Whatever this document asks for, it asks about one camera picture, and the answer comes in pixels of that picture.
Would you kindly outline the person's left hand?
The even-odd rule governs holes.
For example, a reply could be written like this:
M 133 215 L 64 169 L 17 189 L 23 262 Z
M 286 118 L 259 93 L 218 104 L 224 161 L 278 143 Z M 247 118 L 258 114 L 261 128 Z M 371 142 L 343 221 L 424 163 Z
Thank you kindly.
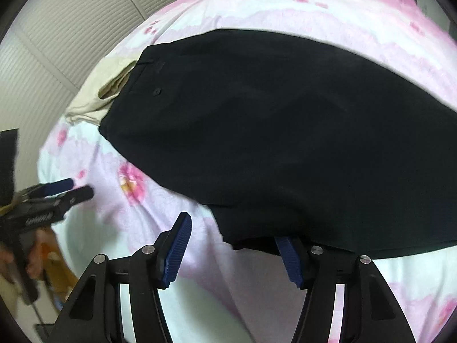
M 59 246 L 55 232 L 51 227 L 39 228 L 36 230 L 35 242 L 29 252 L 29 260 L 25 268 L 31 279 L 37 279 L 43 272 L 43 259 L 41 251 L 43 245 L 49 246 L 53 251 L 59 252 Z M 10 283 L 9 265 L 14 262 L 14 255 L 1 243 L 1 275 Z

